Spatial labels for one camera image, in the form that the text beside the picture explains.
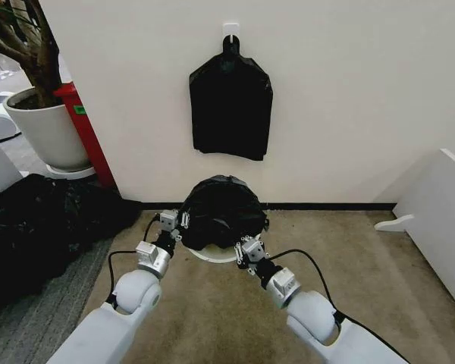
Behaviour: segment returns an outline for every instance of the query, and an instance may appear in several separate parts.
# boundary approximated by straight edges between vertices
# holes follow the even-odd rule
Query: white plant pot
[[[88,155],[64,105],[37,110],[14,108],[33,95],[34,88],[8,97],[3,105],[30,145],[47,165],[62,171],[90,167]]]

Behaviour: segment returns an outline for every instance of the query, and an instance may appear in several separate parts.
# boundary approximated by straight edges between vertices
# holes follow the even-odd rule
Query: green label
[[[86,110],[84,109],[84,106],[82,106],[82,105],[74,105],[73,108],[74,108],[74,111],[76,112],[76,114],[78,114],[78,115],[86,115]]]

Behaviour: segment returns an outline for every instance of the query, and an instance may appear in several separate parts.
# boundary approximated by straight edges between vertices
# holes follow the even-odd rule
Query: black bag
[[[230,176],[214,176],[197,184],[180,208],[189,213],[189,228],[182,244],[201,250],[208,244],[234,246],[241,237],[251,237],[268,227],[258,197],[246,183]]]
[[[39,291],[97,240],[131,226],[140,206],[80,180],[30,174],[0,193],[0,305]]]
[[[226,36],[223,52],[190,75],[194,148],[263,160],[273,91],[269,76]]]

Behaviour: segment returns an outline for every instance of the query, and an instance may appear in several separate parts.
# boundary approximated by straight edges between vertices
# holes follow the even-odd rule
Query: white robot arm
[[[262,287],[278,308],[287,309],[288,327],[325,362],[408,363],[382,338],[338,311],[320,293],[300,291],[295,275],[269,260],[264,244],[257,237],[244,237],[235,250],[238,267],[260,277]]]
[[[161,214],[162,232],[154,243],[141,241],[136,252],[139,269],[126,273],[116,284],[115,299],[92,311],[48,361],[49,364],[118,363],[128,351],[138,326],[157,304],[165,275],[174,255],[174,245],[187,226],[186,216]],[[287,325],[325,362],[331,364],[384,363],[407,361],[381,338],[337,311],[315,291],[300,291],[300,283],[288,268],[268,258],[259,237],[244,237],[235,246],[237,265],[257,275],[275,304],[287,309]],[[116,305],[126,315],[115,310]]]

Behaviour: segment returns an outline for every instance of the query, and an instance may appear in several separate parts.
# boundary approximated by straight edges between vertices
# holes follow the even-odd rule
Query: wall hook
[[[231,43],[233,42],[233,36],[240,38],[240,24],[239,23],[224,23],[222,25],[222,39],[226,36],[230,36]]]

